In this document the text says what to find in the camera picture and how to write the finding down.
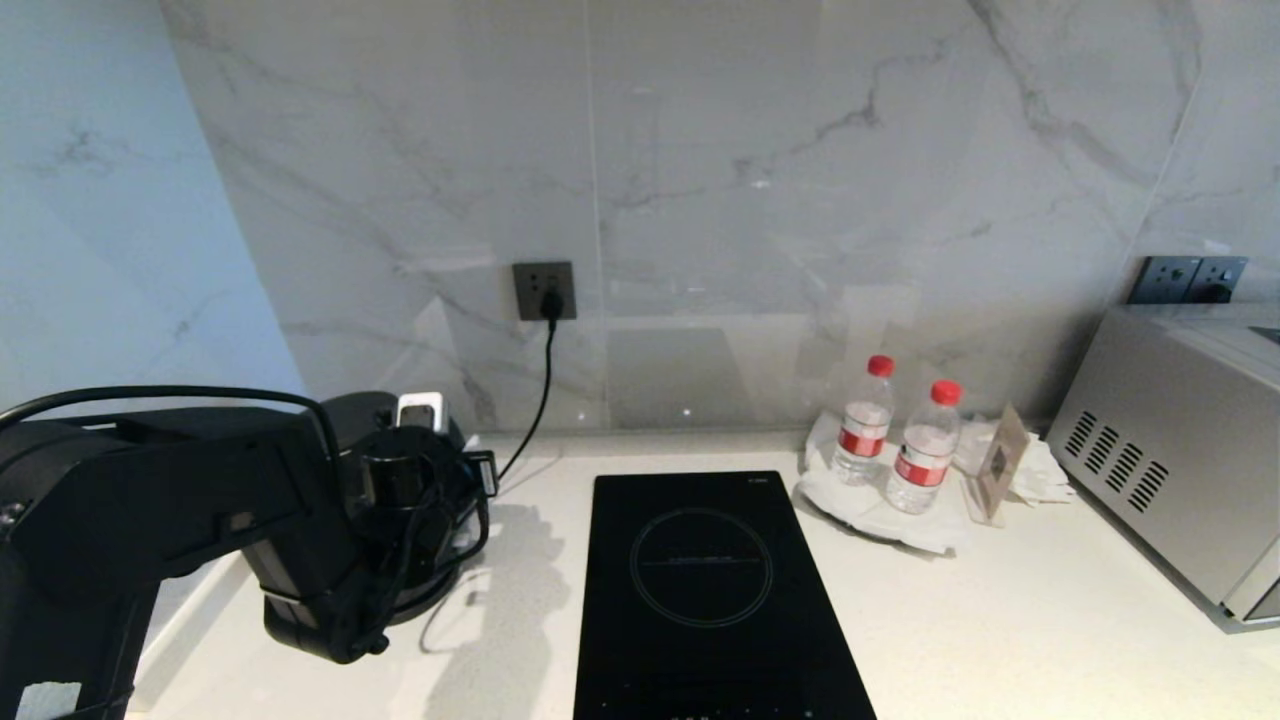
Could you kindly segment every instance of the stainless steel microwave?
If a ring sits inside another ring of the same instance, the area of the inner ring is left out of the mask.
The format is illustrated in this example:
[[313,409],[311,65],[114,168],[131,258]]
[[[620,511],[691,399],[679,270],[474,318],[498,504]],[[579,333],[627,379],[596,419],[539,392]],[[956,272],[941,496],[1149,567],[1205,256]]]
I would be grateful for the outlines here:
[[1280,623],[1280,305],[1110,310],[1048,443],[1220,626]]

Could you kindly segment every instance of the kitchen counter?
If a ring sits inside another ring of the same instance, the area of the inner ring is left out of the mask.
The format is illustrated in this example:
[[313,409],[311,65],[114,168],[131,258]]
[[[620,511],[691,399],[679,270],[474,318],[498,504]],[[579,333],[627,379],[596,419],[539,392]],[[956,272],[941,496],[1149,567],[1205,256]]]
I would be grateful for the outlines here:
[[[556,456],[517,464],[493,509],[494,536],[456,591],[390,628],[384,655],[353,665],[268,638],[256,583],[225,559],[206,580],[223,589],[204,588],[202,609],[184,609],[155,652],[173,657],[202,634],[198,644],[175,671],[145,659],[129,716],[572,717],[593,479],[760,469],[791,489],[799,479],[795,451],[655,442],[662,452],[646,455],[643,439],[621,442],[617,455],[548,442],[540,451]],[[956,557],[858,537],[799,497],[796,509],[881,719],[1280,712],[1280,630],[1224,634],[1082,501],[1007,503],[1006,528],[975,527]],[[225,598],[210,600],[218,592]]]

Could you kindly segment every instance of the wall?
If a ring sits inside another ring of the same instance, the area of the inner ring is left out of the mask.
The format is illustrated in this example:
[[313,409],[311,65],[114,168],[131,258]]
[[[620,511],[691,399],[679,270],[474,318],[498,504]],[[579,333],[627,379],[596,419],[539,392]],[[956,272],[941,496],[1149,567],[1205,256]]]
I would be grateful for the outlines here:
[[910,401],[1048,416],[1134,252],[1280,299],[1263,0],[161,0],[310,388],[515,430],[805,423],[876,351]]
[[0,96],[0,406],[303,389],[154,3],[5,3]]

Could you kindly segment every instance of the induction cooktop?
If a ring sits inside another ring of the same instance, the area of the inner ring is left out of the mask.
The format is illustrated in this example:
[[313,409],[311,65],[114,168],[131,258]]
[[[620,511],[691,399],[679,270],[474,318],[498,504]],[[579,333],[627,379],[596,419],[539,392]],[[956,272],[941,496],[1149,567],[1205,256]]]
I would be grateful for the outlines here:
[[777,473],[595,479],[573,717],[876,717]]

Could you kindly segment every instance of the plastic bottle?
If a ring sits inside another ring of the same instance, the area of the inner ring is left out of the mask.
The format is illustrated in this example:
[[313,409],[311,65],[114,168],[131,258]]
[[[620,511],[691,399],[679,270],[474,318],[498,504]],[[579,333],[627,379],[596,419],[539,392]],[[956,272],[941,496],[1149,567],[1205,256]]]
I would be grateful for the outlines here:
[[840,427],[832,464],[840,479],[851,486],[867,484],[877,473],[886,470],[876,459],[884,447],[884,436],[893,419],[892,375],[893,359],[873,355],[867,361],[867,374],[858,380],[849,405],[845,405],[845,421]]
[[902,512],[919,515],[933,505],[947,477],[951,455],[960,442],[956,405],[964,396],[960,383],[938,380],[929,397],[911,413],[902,433],[902,450],[884,486],[884,500]]

